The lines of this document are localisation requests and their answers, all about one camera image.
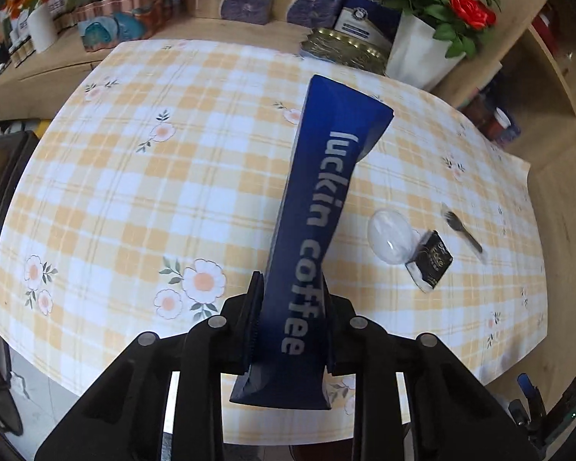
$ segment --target tablecloth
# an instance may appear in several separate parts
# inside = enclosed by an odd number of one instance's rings
[[[437,334],[484,383],[546,334],[547,293],[528,164],[461,113],[399,82],[309,58],[210,41],[122,43],[40,141],[0,237],[0,335],[81,394],[140,332],[186,332],[264,271],[312,75],[392,107],[353,175],[324,261],[333,294],[389,332]],[[446,225],[445,203],[487,251]],[[430,294],[370,249],[378,209],[436,229],[454,262]],[[353,377],[329,377],[331,411],[228,402],[229,443],[351,437]],[[409,413],[401,383],[404,419]]]

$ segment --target wooden shelf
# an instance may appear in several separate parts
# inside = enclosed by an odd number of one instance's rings
[[[563,98],[567,100],[569,106],[572,108],[572,112],[576,115],[576,104],[574,103],[574,98],[572,97],[569,85],[563,77],[557,61],[554,59],[543,39],[540,38],[540,35],[533,26],[527,28],[527,31],[523,34],[520,43],[544,68],[544,72],[548,78],[553,81],[553,84],[556,86],[559,93],[561,93]]]

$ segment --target wooden desk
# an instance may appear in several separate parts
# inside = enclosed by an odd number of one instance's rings
[[[306,27],[286,22],[257,26],[177,16],[151,39],[225,41],[298,53],[309,32]],[[19,67],[11,64],[0,76],[0,121],[52,119],[75,88],[110,52],[86,52],[77,28],[72,27],[45,52],[33,54]]]

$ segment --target wooden floor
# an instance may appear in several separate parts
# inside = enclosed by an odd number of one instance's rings
[[[576,142],[530,172],[529,192],[544,251],[548,335],[489,389],[519,398],[516,376],[526,372],[550,409],[576,375]]]

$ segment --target plaid pattern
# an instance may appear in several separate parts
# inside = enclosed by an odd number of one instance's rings
[[[484,383],[524,357],[547,328],[525,162],[441,100],[388,78],[184,40],[119,45],[53,120],[0,238],[0,335],[81,394],[140,332],[188,331],[246,291],[266,265],[314,74],[375,96],[396,116],[354,172],[324,263],[330,290],[389,332],[436,333]],[[442,203],[483,245],[486,265],[446,225]],[[419,231],[439,231],[454,257],[430,294],[367,243],[367,220],[388,206]],[[232,383],[223,381],[229,443],[352,434],[350,377],[329,377],[332,411],[237,406]]]

